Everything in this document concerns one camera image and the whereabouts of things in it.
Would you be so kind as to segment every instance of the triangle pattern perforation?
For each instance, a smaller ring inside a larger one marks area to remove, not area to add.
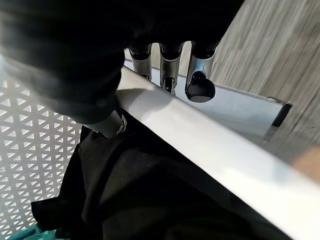
[[[81,125],[19,83],[0,86],[0,239],[35,224],[31,205],[57,196]]]

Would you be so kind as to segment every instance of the robotic hand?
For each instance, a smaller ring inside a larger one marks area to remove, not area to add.
[[[185,94],[206,102],[215,95],[216,47],[243,1],[0,0],[4,70],[51,110],[110,137],[123,122],[116,91],[124,49],[150,80],[151,44],[159,43],[160,85],[175,94],[183,43],[193,41]]]
[[[160,86],[175,95],[181,52],[184,43],[160,43]],[[215,96],[215,85],[208,79],[214,62],[216,42],[193,41],[185,83],[185,94],[190,101],[204,103]],[[131,46],[134,71],[151,80],[151,44]]]

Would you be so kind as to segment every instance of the gray wood-grain wall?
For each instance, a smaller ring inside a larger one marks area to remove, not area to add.
[[[182,75],[190,47],[183,48]],[[160,66],[157,44],[152,65]],[[320,0],[246,0],[218,46],[210,78],[290,101],[282,128],[320,143]]]

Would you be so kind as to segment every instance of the white surface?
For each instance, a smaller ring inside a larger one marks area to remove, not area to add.
[[[126,60],[124,65],[133,70],[131,61]],[[153,68],[151,75],[152,82],[159,86],[160,71]],[[283,106],[264,97],[253,96],[231,88],[226,89],[219,85],[216,85],[212,100],[204,103],[192,102],[186,97],[185,84],[186,78],[179,76],[175,88],[178,98],[241,134],[264,136]]]
[[[320,187],[126,67],[121,106],[295,240],[320,238]]]

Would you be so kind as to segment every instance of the black garment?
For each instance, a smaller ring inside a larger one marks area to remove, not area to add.
[[[127,120],[128,129],[111,139],[82,129],[59,196],[31,204],[44,230],[72,239],[289,239],[145,126]]]
[[[124,49],[218,43],[243,1],[0,0],[0,53],[43,104],[93,124],[116,108]]]

